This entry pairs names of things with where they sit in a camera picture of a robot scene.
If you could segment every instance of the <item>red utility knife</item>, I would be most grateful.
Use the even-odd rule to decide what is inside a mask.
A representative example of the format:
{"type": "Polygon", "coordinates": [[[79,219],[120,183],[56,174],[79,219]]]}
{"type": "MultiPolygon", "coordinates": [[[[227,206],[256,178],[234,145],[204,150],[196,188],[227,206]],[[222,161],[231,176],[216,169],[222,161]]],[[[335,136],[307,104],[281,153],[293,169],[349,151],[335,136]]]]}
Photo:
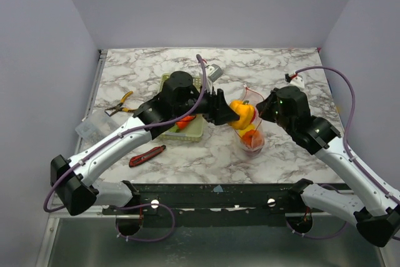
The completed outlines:
{"type": "Polygon", "coordinates": [[[139,156],[134,156],[129,160],[129,167],[133,168],[139,166],[153,157],[158,156],[166,149],[165,145],[154,147],[153,149],[149,150],[146,153],[140,154],[139,156]]]}

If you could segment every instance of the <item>green basket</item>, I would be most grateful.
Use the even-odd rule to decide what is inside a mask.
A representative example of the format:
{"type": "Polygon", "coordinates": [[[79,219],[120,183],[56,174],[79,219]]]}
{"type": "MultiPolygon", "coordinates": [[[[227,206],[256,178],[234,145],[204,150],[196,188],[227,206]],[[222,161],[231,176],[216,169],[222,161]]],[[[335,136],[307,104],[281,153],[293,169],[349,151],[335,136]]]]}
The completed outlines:
{"type": "MultiPolygon", "coordinates": [[[[169,78],[169,75],[170,75],[169,73],[162,75],[159,91],[163,89],[163,84],[169,78]]],[[[200,91],[201,78],[193,76],[193,85],[196,87],[197,90],[200,91]]],[[[166,131],[159,137],[161,139],[198,142],[201,140],[201,136],[203,135],[202,134],[203,128],[204,128],[204,118],[201,116],[201,114],[198,114],[196,119],[191,121],[188,126],[186,126],[183,130],[179,131],[178,133],[174,133],[172,131],[166,131]]]]}

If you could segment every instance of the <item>screw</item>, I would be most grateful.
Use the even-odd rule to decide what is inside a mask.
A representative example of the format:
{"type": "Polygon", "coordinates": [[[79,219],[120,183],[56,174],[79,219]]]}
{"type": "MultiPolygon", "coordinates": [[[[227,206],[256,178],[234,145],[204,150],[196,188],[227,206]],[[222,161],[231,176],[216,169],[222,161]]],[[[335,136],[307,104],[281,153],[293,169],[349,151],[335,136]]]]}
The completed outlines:
{"type": "Polygon", "coordinates": [[[268,206],[269,206],[270,208],[272,208],[273,206],[275,206],[276,201],[275,201],[275,199],[273,199],[273,198],[269,198],[268,201],[267,201],[267,204],[268,204],[268,206]]]}

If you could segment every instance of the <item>white marble surface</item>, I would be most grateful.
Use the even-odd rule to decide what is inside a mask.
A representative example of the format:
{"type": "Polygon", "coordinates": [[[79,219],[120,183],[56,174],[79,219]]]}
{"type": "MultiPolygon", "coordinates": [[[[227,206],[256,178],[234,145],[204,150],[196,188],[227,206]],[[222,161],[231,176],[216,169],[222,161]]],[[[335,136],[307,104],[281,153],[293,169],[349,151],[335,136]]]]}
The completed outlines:
{"type": "MultiPolygon", "coordinates": [[[[240,96],[243,84],[267,96],[272,88],[286,84],[285,73],[321,64],[316,49],[112,49],[107,54],[95,109],[115,105],[129,90],[134,94],[126,105],[138,107],[157,93],[164,73],[183,70],[199,75],[197,53],[224,71],[214,85],[224,90],[228,103],[240,96]]],[[[312,113],[324,116],[341,129],[324,72],[314,70],[302,75],[312,113]]],[[[126,113],[113,116],[119,124],[128,117],[126,113]]],[[[276,124],[265,121],[262,126],[266,145],[257,158],[249,159],[235,150],[229,126],[208,124],[200,142],[156,139],[119,160],[101,180],[126,179],[134,183],[294,183],[301,178],[317,183],[341,181],[325,164],[295,145],[276,124]],[[167,150],[161,155],[136,168],[128,167],[132,156],[162,144],[167,150]]]]}

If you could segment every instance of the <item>wall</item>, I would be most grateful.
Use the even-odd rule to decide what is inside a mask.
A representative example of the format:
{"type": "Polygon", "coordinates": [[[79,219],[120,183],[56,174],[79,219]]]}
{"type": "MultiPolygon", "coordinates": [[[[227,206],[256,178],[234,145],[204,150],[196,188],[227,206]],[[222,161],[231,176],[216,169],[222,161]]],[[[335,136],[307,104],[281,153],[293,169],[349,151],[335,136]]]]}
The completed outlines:
{"type": "Polygon", "coordinates": [[[71,0],[0,8],[0,266],[34,266],[50,160],[73,151],[98,52],[71,0]]]}
{"type": "MultiPolygon", "coordinates": [[[[400,189],[399,21],[399,0],[349,0],[321,52],[323,64],[345,72],[354,86],[357,104],[349,138],[351,146],[397,189],[400,189]]],[[[335,103],[346,121],[351,105],[346,84],[336,75],[327,75],[335,103]]],[[[391,244],[399,249],[399,242],[391,244]]],[[[399,262],[397,254],[397,262],[391,266],[400,266],[399,262]]]]}
{"type": "Polygon", "coordinates": [[[316,47],[348,0],[73,0],[99,48],[316,47]]]}

